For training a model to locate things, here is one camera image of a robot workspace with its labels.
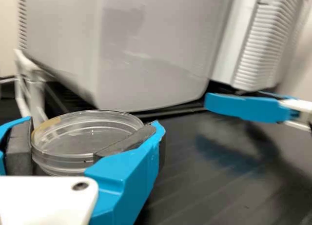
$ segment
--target white metal frame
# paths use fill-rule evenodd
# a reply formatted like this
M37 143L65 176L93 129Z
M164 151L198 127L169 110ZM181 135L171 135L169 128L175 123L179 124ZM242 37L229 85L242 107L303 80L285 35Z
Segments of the white metal frame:
M50 76L18 49L15 50L15 63L15 100L22 117L32 116L34 127L37 127L48 119L44 113L44 83Z

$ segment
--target ventilation grille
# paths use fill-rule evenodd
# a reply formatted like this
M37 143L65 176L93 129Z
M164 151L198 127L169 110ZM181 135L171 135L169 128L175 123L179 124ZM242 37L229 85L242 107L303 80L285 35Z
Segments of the ventilation grille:
M26 0L18 0L19 12L19 47L27 49L27 13L26 13Z
M258 4L233 87L254 91L267 87L278 69L288 37L296 25L302 0Z

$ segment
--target petri dish lid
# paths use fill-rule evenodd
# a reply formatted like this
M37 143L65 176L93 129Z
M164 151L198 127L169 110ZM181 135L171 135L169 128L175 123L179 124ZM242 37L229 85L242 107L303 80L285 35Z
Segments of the petri dish lid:
M50 175L82 175L93 153L143 127L123 112L88 110L47 120L32 133L32 158Z

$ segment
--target blue plastic part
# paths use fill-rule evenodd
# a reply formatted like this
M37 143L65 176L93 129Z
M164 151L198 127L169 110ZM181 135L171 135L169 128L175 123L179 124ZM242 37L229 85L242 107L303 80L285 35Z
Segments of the blue plastic part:
M3 164L3 153L0 151L0 175L5 175L4 164Z
M99 194L91 225L133 224L147 200L159 169L159 143L165 129L155 121L156 133L140 147L100 159L84 175L98 183Z
M0 141L6 134L6 132L11 129L13 126L23 123L25 121L30 120L31 116L27 116L21 119L16 119L14 121L11 121L9 123L5 123L0 126ZM0 151L0 175L5 175L5 170L4 170L4 164L3 164L3 153Z
M280 106L278 100L265 97L240 97L207 93L204 107L218 114L264 123L284 122L297 112Z

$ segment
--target white laboratory instrument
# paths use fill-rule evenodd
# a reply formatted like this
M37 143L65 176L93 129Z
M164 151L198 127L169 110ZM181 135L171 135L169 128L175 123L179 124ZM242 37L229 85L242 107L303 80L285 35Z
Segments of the white laboratory instrument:
M274 87L307 0L18 0L23 54L100 109Z

